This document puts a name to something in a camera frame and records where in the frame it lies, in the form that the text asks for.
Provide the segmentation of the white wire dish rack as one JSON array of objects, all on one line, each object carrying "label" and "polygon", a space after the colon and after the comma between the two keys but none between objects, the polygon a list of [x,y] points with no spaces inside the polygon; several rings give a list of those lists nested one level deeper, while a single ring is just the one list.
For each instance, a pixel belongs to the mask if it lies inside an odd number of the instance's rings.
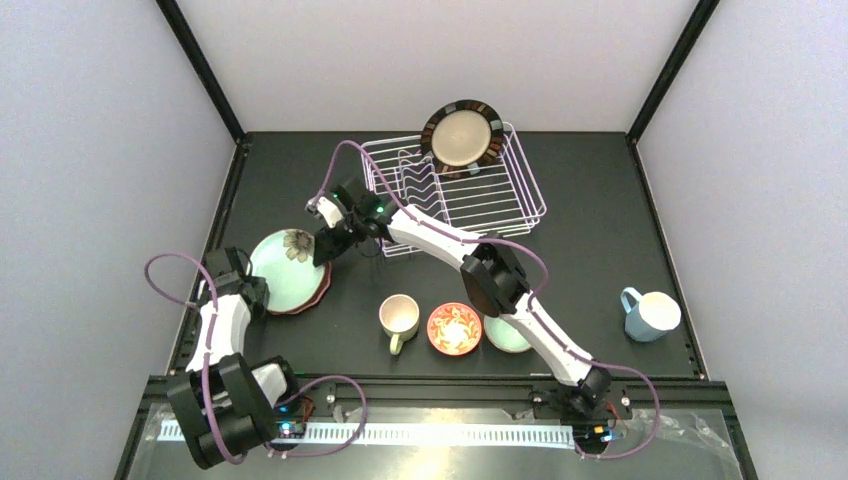
[{"label": "white wire dish rack", "polygon": [[538,182],[517,131],[505,124],[502,153],[495,164],[469,177],[450,179],[420,153],[420,136],[367,141],[361,159],[367,187],[386,196],[393,191],[406,206],[455,228],[504,237],[530,233],[547,213]]}]

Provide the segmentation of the green flower plate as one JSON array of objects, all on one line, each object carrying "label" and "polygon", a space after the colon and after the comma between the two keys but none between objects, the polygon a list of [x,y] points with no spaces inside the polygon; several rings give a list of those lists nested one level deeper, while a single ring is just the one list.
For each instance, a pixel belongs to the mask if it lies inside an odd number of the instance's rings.
[{"label": "green flower plate", "polygon": [[252,274],[267,281],[269,313],[284,314],[315,293],[325,267],[313,265],[313,252],[314,236],[295,228],[270,234],[254,248],[250,255]]}]

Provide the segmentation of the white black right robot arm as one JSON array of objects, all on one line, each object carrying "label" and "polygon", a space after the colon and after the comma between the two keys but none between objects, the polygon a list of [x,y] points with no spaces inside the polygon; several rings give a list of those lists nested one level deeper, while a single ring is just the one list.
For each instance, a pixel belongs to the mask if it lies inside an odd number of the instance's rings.
[{"label": "white black right robot arm", "polygon": [[606,405],[609,371],[579,347],[542,307],[517,254],[537,255],[499,234],[452,227],[391,195],[382,199],[358,179],[318,193],[305,209],[324,226],[314,235],[313,262],[322,266],[368,238],[411,246],[456,270],[472,306],[517,330],[559,382],[555,406],[591,418]]}]

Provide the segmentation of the black striped rim dinner plate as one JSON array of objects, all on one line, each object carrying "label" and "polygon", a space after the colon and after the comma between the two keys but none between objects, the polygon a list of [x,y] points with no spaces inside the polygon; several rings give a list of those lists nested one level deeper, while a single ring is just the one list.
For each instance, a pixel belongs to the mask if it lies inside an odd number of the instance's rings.
[{"label": "black striped rim dinner plate", "polygon": [[473,99],[438,109],[420,133],[420,153],[440,180],[461,180],[494,167],[505,142],[505,122],[489,104]]}]

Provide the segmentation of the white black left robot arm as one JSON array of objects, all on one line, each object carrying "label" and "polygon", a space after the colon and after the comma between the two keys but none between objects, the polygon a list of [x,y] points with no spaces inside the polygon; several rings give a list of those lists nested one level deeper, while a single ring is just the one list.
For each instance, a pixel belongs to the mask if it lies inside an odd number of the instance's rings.
[{"label": "white black left robot arm", "polygon": [[243,355],[247,327],[265,315],[266,280],[249,271],[237,247],[207,253],[202,262],[198,345],[167,398],[195,464],[238,464],[251,449],[277,437],[274,406],[297,389],[287,361],[276,356],[251,366]]}]

